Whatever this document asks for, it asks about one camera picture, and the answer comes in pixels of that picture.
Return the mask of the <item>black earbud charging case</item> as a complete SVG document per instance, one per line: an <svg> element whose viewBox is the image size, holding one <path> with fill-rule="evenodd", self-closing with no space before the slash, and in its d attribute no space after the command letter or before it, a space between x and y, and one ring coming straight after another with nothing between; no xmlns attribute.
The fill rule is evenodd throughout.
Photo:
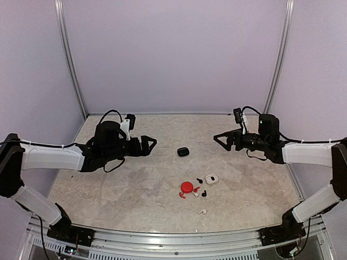
<svg viewBox="0 0 347 260"><path fill-rule="evenodd" d="M187 147L180 147L178 150L177 150L177 154L179 157L186 157L190 154L190 151Z"/></svg>

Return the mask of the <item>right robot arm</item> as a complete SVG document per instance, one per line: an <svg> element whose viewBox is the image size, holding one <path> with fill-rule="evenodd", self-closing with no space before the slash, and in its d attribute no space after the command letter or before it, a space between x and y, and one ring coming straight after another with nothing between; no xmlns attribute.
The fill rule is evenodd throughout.
<svg viewBox="0 0 347 260"><path fill-rule="evenodd" d="M284 138L279 131L279 119L271 114L260 114L258 132L246 129L240 109L234 110L239 129L214 136L214 141L226 151L261 151L275 164L309 164L332 169L329 184L282 216L282 223L274 232L287 241L301 230L303 222L346 200L346 139L337 141L303 141Z"/></svg>

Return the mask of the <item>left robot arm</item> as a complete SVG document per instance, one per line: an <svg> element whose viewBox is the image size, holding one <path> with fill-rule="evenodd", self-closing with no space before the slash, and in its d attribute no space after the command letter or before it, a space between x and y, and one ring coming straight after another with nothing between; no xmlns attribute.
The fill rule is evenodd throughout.
<svg viewBox="0 0 347 260"><path fill-rule="evenodd" d="M86 144L36 144L21 140L11 133L1 143L1 196L11 198L25 209L41 217L54 234L64 241L72 240L76 229L65 210L50 202L38 191L24 184L21 173L33 169L65 169L82 173L105 168L110 161L126 157L150 155L157 140L146 135L133 138L130 119L118 123L104 121L97 124L95 133Z"/></svg>

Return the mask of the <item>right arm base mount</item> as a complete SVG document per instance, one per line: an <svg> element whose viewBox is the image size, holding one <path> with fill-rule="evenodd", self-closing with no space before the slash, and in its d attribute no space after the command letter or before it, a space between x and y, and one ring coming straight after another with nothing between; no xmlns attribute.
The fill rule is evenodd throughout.
<svg viewBox="0 0 347 260"><path fill-rule="evenodd" d="M277 225L260 229L259 235L262 246L268 246L297 239L300 236L304 237L306 235L306 231L303 227L288 230L284 229L281 225Z"/></svg>

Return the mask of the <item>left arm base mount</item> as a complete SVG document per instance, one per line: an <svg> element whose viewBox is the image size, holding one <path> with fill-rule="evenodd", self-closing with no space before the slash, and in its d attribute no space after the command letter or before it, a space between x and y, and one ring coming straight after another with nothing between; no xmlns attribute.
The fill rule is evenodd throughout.
<svg viewBox="0 0 347 260"><path fill-rule="evenodd" d="M56 227L51 226L47 231L47 236L59 241L90 247L95 235L93 229L79 226Z"/></svg>

